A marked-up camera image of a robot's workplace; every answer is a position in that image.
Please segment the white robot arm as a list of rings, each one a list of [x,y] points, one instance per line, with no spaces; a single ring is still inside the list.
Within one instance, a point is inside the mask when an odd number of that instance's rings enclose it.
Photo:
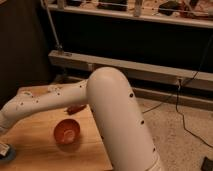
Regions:
[[[41,96],[16,95],[0,109],[0,135],[35,113],[79,104],[90,106],[113,171],[165,171],[126,76],[112,67]]]

